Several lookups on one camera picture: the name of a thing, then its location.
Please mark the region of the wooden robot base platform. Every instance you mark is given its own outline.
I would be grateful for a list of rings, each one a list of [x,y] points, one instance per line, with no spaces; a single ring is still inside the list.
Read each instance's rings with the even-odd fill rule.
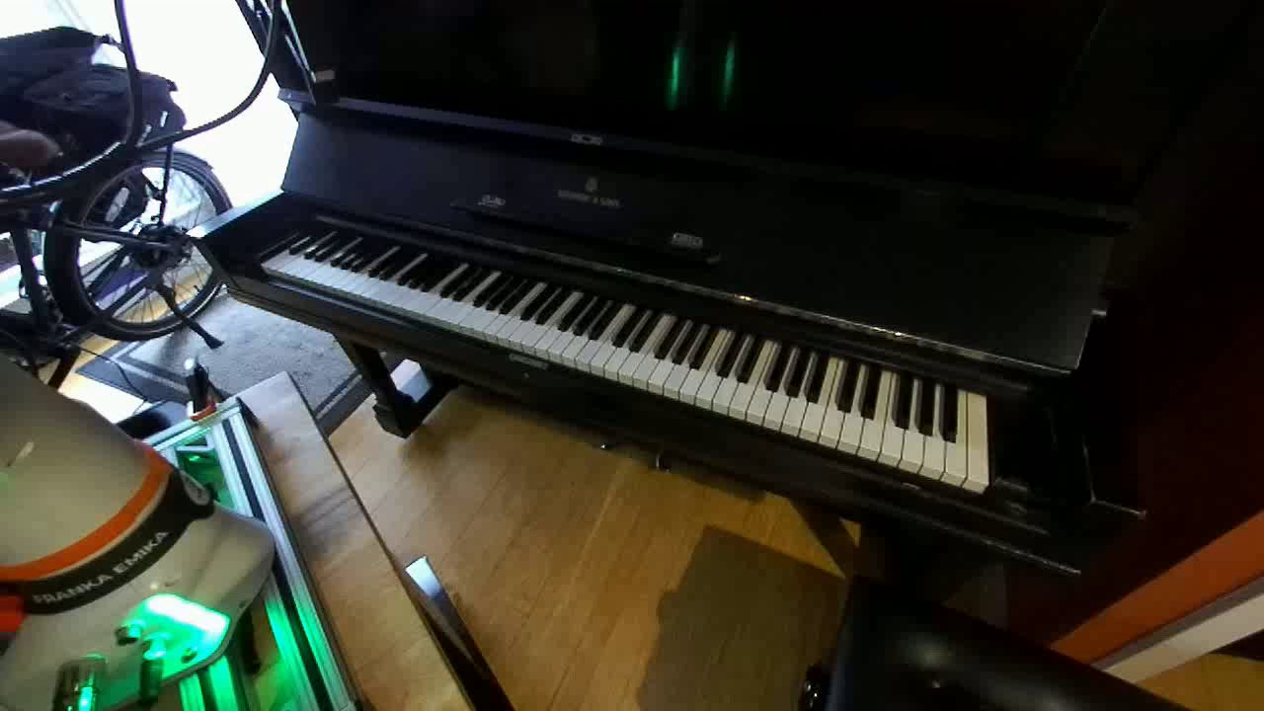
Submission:
[[[153,438],[269,526],[277,559],[181,711],[508,711],[428,556],[399,563],[288,375]]]

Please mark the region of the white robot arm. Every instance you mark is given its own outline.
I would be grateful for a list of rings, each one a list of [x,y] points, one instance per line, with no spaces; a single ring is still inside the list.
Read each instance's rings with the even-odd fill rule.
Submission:
[[[271,563],[149,440],[0,368],[5,711],[120,711],[208,668]]]

